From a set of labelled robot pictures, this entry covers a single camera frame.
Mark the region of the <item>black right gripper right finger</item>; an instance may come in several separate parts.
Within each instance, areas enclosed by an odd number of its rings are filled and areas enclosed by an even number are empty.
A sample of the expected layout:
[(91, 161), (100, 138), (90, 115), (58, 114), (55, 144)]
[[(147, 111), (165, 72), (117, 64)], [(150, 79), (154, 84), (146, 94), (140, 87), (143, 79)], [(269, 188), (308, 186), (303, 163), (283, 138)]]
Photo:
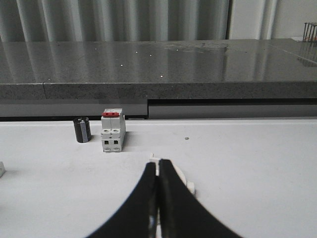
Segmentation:
[(159, 215), (163, 238), (238, 238), (188, 190), (172, 162), (159, 161)]

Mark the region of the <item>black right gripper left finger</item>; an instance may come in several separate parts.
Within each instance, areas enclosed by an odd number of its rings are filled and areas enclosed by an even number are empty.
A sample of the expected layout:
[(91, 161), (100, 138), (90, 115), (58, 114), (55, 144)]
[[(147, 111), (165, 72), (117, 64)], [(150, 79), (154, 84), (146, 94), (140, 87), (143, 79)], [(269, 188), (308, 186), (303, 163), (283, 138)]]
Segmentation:
[(90, 238), (155, 238), (158, 223), (156, 164), (146, 164), (137, 185), (119, 209)]

